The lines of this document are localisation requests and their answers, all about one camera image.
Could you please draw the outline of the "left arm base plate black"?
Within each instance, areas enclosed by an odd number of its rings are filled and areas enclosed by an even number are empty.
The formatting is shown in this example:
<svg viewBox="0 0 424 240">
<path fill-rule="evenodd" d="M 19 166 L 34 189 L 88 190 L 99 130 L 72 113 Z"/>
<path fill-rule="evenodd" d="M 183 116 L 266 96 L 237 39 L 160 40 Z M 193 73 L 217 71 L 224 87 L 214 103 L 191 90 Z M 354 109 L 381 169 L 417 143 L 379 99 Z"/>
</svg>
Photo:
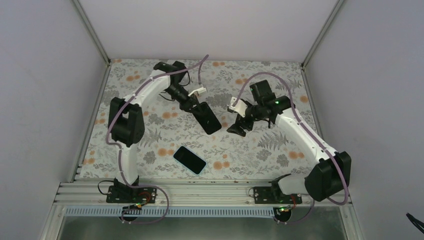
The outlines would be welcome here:
<svg viewBox="0 0 424 240">
<path fill-rule="evenodd" d="M 130 188 L 110 186 L 106 196 L 107 203 L 154 204 L 157 189 L 154 187 Z"/>
</svg>

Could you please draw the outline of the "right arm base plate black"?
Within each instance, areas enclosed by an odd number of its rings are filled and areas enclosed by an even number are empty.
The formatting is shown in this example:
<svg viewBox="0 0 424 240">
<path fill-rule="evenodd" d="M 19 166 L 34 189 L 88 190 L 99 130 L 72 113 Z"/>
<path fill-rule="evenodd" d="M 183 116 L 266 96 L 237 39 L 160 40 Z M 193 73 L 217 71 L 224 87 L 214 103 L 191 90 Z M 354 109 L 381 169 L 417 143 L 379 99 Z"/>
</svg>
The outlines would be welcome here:
<svg viewBox="0 0 424 240">
<path fill-rule="evenodd" d="M 283 194 L 282 191 L 271 186 L 255 186 L 252 188 L 255 204 L 302 204 L 302 197 L 298 194 Z"/>
</svg>

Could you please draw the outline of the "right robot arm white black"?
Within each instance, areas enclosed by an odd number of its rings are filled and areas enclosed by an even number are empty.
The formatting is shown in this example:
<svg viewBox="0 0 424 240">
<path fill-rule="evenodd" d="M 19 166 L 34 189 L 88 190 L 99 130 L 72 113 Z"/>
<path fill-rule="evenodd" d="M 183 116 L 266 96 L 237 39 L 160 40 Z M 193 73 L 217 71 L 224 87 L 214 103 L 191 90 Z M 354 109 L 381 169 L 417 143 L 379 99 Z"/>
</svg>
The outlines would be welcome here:
<svg viewBox="0 0 424 240">
<path fill-rule="evenodd" d="M 311 166 L 308 173 L 290 173 L 274 179 L 270 191 L 272 200 L 282 204 L 290 195 L 301 194 L 321 202 L 343 191 L 344 200 L 340 204 L 345 204 L 349 197 L 350 155 L 328 145 L 303 120 L 291 97 L 277 97 L 267 80 L 253 83 L 249 89 L 255 104 L 240 95 L 233 96 L 227 110 L 237 113 L 237 117 L 227 131 L 244 137 L 255 122 L 267 121 L 288 134 Z"/>
</svg>

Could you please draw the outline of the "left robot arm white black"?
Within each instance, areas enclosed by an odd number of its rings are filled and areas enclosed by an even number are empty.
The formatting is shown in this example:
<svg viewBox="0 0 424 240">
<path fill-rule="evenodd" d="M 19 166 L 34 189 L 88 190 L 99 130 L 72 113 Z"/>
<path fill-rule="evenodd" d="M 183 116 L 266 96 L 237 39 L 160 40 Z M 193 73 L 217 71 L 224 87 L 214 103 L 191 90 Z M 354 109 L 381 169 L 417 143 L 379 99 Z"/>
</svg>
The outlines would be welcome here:
<svg viewBox="0 0 424 240">
<path fill-rule="evenodd" d="M 173 64 L 159 62 L 135 91 L 124 98 L 111 100 L 105 141 L 117 147 L 118 174 L 113 180 L 110 196 L 117 193 L 128 203 L 139 197 L 136 145 L 145 133 L 143 104 L 149 104 L 161 92 L 166 92 L 179 103 L 182 111 L 204 113 L 197 97 L 180 84 L 188 71 L 189 68 L 180 61 Z"/>
</svg>

